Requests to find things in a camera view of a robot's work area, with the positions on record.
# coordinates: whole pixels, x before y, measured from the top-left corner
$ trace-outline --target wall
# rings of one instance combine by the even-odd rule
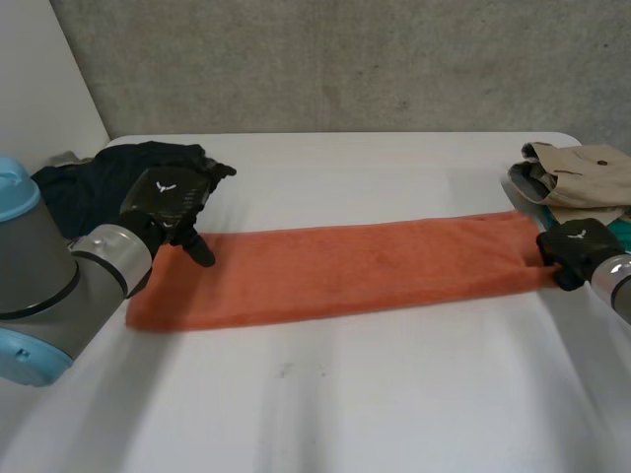
[[[631,152],[631,2],[52,5],[113,137],[549,130]]]
[[[63,151],[93,156],[107,134],[46,0],[0,1],[0,156],[30,171]]]

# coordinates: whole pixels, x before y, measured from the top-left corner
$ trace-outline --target beige pants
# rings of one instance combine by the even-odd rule
[[[511,182],[560,223],[595,218],[607,225],[631,207],[631,158],[610,146],[526,143],[522,155],[509,169]]]

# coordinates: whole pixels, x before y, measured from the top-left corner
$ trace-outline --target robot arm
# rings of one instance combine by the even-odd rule
[[[206,159],[147,169],[119,218],[68,249],[26,172],[0,161],[0,376],[54,383],[124,299],[144,288],[162,244],[212,266],[194,224],[219,181],[235,173]]]
[[[556,283],[574,291],[588,281],[594,292],[631,324],[631,254],[596,219],[572,220],[542,233],[537,245],[546,265],[558,265]]]

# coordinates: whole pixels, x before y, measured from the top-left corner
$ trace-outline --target white table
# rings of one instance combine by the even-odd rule
[[[510,210],[500,179],[521,145],[577,143],[343,133],[112,144],[150,139],[199,143],[239,170],[199,219],[220,232]],[[175,335],[126,330],[123,311],[52,387],[0,382],[0,471],[577,473],[629,461],[631,337],[589,291]]]

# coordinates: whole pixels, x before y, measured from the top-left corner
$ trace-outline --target orange towel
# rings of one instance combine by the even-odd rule
[[[551,286],[535,223],[517,212],[208,234],[217,264],[163,247],[127,324],[194,330],[290,322]]]

